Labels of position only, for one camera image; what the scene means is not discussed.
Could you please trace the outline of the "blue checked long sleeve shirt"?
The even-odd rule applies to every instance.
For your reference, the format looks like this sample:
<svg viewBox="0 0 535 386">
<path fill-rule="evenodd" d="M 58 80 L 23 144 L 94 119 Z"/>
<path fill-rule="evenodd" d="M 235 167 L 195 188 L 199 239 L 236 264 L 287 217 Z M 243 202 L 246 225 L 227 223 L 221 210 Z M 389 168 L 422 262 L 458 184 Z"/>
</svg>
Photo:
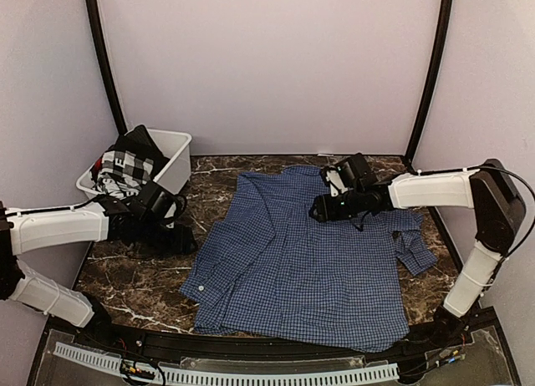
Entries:
<svg viewBox="0 0 535 386">
<path fill-rule="evenodd" d="M 398 265 L 436 264 L 421 214 L 396 210 L 320 223 L 319 169 L 244 172 L 226 217 L 196 255 L 181 293 L 198 306 L 194 328 L 255 333 L 377 353 L 409 331 Z"/>
</svg>

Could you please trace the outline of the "white plastic bin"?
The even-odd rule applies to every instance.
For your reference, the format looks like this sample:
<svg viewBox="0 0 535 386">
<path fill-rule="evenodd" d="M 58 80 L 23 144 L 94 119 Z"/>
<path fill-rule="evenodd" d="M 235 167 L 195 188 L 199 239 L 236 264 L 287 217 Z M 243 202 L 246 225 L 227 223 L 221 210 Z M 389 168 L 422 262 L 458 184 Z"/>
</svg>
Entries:
<svg viewBox="0 0 535 386">
<path fill-rule="evenodd" d="M 148 131 L 157 146 L 169 159 L 169 162 L 161 172 L 151 181 L 163 186 L 171 194 L 175 195 L 179 193 L 191 175 L 189 150 L 191 136 L 187 133 L 169 130 L 148 129 Z M 101 194 L 93 189 L 94 182 L 91 180 L 89 173 L 91 167 L 76 181 L 76 187 L 90 199 Z"/>
</svg>

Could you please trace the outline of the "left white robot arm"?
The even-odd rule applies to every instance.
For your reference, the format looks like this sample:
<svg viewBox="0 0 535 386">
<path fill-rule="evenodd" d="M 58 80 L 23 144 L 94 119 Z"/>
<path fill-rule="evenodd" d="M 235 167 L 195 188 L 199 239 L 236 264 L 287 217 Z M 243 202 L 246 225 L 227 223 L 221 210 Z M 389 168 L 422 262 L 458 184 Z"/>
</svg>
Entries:
<svg viewBox="0 0 535 386">
<path fill-rule="evenodd" d="M 56 271 L 33 268 L 40 252 L 82 253 L 97 241 L 139 245 L 158 257 L 197 249 L 192 230 L 180 223 L 186 206 L 179 196 L 159 194 L 118 200 L 99 195 L 75 206 L 1 209 L 1 299 L 84 329 L 100 349 L 118 342 L 117 329 L 96 297 L 54 279 Z"/>
</svg>

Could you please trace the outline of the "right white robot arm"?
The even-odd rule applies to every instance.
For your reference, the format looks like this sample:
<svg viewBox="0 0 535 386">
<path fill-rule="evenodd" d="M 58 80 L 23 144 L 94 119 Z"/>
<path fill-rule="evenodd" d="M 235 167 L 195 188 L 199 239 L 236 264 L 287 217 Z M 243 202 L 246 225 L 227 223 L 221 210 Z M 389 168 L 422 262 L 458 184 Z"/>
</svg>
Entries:
<svg viewBox="0 0 535 386">
<path fill-rule="evenodd" d="M 464 211 L 472 220 L 473 243 L 454 285 L 441 304 L 447 315 L 426 330 L 436 348 L 459 333 L 455 319 L 469 313 L 489 289 L 501 265 L 524 242 L 519 237 L 527 214 L 517 185 L 530 185 L 498 159 L 449 170 L 409 171 L 379 179 L 361 155 L 321 171 L 328 192 L 317 196 L 309 215 L 318 222 L 343 221 L 360 213 L 413 208 Z"/>
</svg>

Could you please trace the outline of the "black white patterned shirt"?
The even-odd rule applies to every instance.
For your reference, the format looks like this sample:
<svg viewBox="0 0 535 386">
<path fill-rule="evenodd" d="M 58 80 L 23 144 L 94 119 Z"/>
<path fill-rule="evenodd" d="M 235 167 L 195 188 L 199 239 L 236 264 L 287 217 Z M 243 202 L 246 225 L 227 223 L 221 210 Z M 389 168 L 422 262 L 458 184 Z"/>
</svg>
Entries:
<svg viewBox="0 0 535 386">
<path fill-rule="evenodd" d="M 93 189 L 120 200 L 138 195 L 169 162 L 142 124 L 120 135 L 97 160 L 101 170 L 89 170 Z"/>
</svg>

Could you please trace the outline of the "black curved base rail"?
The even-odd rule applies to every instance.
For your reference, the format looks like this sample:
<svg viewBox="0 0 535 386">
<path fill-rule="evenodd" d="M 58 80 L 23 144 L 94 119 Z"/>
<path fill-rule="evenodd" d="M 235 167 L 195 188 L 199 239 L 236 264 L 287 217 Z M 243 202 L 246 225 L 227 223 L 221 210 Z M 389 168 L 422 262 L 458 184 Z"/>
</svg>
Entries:
<svg viewBox="0 0 535 386">
<path fill-rule="evenodd" d="M 376 385 L 517 385 L 520 382 L 510 349 L 495 312 L 477 313 L 466 330 L 448 347 L 437 348 L 425 341 L 431 325 L 410 330 L 410 341 L 397 343 L 381 353 L 329 348 L 273 338 L 211 337 L 164 333 L 116 325 L 112 345 L 99 343 L 68 324 L 51 319 L 38 345 L 28 378 L 31 385 L 131 385 L 108 375 L 53 355 L 57 342 L 120 355 L 123 359 L 148 363 L 179 364 L 185 358 L 290 362 L 357 358 L 365 367 L 380 363 L 398 365 L 400 378 Z"/>
</svg>

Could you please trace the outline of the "right black frame post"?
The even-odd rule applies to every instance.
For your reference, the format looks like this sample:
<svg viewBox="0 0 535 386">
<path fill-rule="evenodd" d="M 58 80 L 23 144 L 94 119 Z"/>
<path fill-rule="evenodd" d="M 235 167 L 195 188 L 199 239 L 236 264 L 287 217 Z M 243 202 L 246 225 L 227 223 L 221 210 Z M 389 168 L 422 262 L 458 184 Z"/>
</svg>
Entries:
<svg viewBox="0 0 535 386">
<path fill-rule="evenodd" d="M 435 93 L 436 83 L 439 76 L 442 57 L 446 46 L 446 39 L 451 18 L 453 0 L 441 0 L 438 12 L 436 32 L 431 50 L 430 62 L 427 69 L 424 87 L 415 116 L 415 122 L 410 133 L 403 161 L 406 167 L 412 166 L 418 150 L 425 123 L 431 108 L 431 102 Z"/>
</svg>

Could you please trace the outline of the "black frame post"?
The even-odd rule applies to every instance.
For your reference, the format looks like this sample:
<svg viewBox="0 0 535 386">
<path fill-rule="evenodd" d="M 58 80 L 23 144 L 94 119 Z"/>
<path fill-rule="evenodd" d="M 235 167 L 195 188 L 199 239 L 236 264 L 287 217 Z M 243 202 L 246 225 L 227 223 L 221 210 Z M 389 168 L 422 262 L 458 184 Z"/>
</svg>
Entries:
<svg viewBox="0 0 535 386">
<path fill-rule="evenodd" d="M 435 93 L 436 83 L 439 76 L 442 57 L 446 46 L 446 39 L 451 18 L 453 0 L 441 0 L 438 12 L 436 32 L 431 50 L 430 62 L 427 69 L 424 87 L 415 116 L 415 122 L 410 133 L 403 161 L 406 167 L 412 166 L 418 150 L 425 123 L 431 108 L 431 102 Z"/>
<path fill-rule="evenodd" d="M 124 135 L 128 131 L 127 124 L 120 105 L 120 98 L 115 86 L 115 79 L 112 74 L 110 59 L 105 45 L 104 30 L 101 22 L 98 0 L 85 0 L 85 6 L 89 19 L 94 51 L 115 128 L 119 135 Z"/>
</svg>

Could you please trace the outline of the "left black frame post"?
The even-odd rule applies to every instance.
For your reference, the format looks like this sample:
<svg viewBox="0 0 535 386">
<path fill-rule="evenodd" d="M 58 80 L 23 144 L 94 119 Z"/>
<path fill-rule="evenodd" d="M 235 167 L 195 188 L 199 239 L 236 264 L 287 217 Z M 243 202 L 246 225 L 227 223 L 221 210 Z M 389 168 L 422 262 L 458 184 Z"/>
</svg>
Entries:
<svg viewBox="0 0 535 386">
<path fill-rule="evenodd" d="M 101 22 L 98 0 L 85 0 L 85 6 L 89 19 L 94 51 L 115 128 L 119 135 L 124 135 L 128 131 L 127 124 L 120 105 L 120 98 L 115 86 L 115 79 L 112 74 L 110 59 L 105 45 L 104 30 Z"/>
</svg>

